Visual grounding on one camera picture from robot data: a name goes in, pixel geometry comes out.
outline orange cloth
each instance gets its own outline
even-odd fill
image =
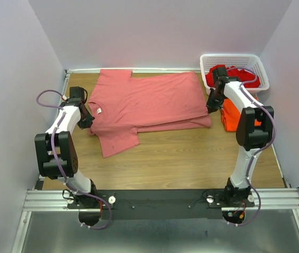
[[[236,132],[240,118],[240,112],[237,110],[237,108],[230,99],[224,99],[221,114],[222,123],[224,125],[225,131]],[[261,125],[261,123],[256,120],[255,125]]]

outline red cloth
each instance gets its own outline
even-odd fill
[[[138,132],[210,127],[195,72],[132,78],[132,71],[101,70],[89,99],[91,134],[104,157],[139,144]]]
[[[213,70],[216,69],[217,67],[225,67],[225,65],[217,65],[215,67],[212,67],[209,70],[209,73],[206,74],[206,80],[207,80],[207,84],[209,87],[214,87]],[[229,70],[228,76],[237,76],[242,82],[250,81],[255,78],[255,76],[253,74],[251,74],[245,70],[239,70],[239,69]],[[257,76],[257,80],[255,82],[244,84],[244,87],[245,88],[257,88],[260,86],[260,84],[261,84],[261,82],[259,81],[259,77]]]

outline white metal frame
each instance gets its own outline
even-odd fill
[[[134,73],[176,73],[184,71],[195,71],[200,72],[200,69],[160,69],[160,68],[113,68],[113,69],[130,69]],[[65,94],[69,78],[71,73],[99,73],[101,69],[86,69],[86,70],[68,70],[64,80],[64,87],[62,94]],[[278,168],[282,174],[276,152]],[[257,189],[262,199],[262,210],[275,210],[275,209],[292,209],[293,214],[299,230],[299,188],[266,188]],[[252,192],[255,198],[255,207],[247,208],[255,210],[258,207],[257,195]],[[232,210],[233,208],[222,208],[223,211]],[[67,201],[62,197],[62,191],[37,191],[31,190],[26,194],[21,219],[18,225],[18,230],[14,240],[13,248],[11,253],[21,253],[24,246],[28,226],[30,224],[30,218],[32,212],[64,212],[64,211],[76,211],[74,209],[67,208]],[[99,209],[81,209],[80,211],[99,212]]]

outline white wall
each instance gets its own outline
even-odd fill
[[[259,55],[291,0],[30,0],[66,69],[197,67],[207,52]]]
[[[64,78],[27,0],[0,1],[0,253],[10,252],[26,190],[37,179],[34,136],[55,112],[35,97]]]
[[[299,187],[299,0],[292,1],[261,59],[271,88],[259,97],[275,109],[276,152],[285,179]]]

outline pink shirt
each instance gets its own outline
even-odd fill
[[[132,78],[131,70],[101,70],[89,99],[103,157],[140,144],[138,132],[210,127],[195,72]]]

